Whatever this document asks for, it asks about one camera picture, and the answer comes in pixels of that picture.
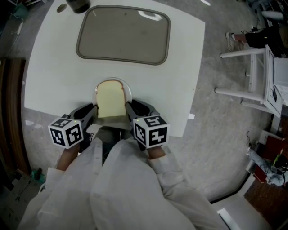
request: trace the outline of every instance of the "slice of bread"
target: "slice of bread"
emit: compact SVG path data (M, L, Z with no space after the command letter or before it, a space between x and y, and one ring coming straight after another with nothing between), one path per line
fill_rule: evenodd
M97 86L96 101L98 117L125 116L125 95L123 85L116 80L108 80Z

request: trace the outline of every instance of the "gray tray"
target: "gray tray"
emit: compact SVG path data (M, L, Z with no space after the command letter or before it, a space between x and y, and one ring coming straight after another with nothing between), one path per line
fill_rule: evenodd
M163 13L129 6L90 8L83 20L79 57L160 65L168 56L170 19Z

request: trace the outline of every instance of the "dark cup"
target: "dark cup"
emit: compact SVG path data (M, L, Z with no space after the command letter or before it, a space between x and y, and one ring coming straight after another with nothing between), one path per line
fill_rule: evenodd
M66 0L75 13L83 13L90 7L90 0Z

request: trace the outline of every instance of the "white table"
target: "white table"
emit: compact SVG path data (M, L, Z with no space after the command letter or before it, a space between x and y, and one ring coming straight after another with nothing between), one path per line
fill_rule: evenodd
M90 103L106 78L125 81L133 98L153 105L171 124L170 134L183 136L192 105L204 41L205 23L175 8L149 0L91 0L95 5L125 5L166 14L171 21L167 60L159 65L82 59L76 43L85 13L75 14L65 0L55 0L34 43L25 89L25 107L62 116Z
M241 102L241 105L259 109L281 117L283 99L274 85L274 55L269 46L262 49L248 49L230 53L223 53L221 58L230 58L250 55L250 77L248 92L234 91L230 89L216 88L216 93L235 97L242 97L260 102L260 105L249 102Z

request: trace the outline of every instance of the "white plate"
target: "white plate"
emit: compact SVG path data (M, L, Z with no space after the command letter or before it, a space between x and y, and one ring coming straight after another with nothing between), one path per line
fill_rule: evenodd
M116 80L116 81L121 82L122 85L123 85L123 89L124 89L125 102L131 102L132 101L132 99L133 99L132 92L131 92L129 86L127 85L127 83L125 81L123 81L123 80L121 80L119 78L116 78L116 77L110 77L110 78L105 79L104 81L109 81L109 80ZM97 94L98 85L96 86L95 91L93 92L93 95L92 95L92 103L93 103L93 105L97 105L96 94Z

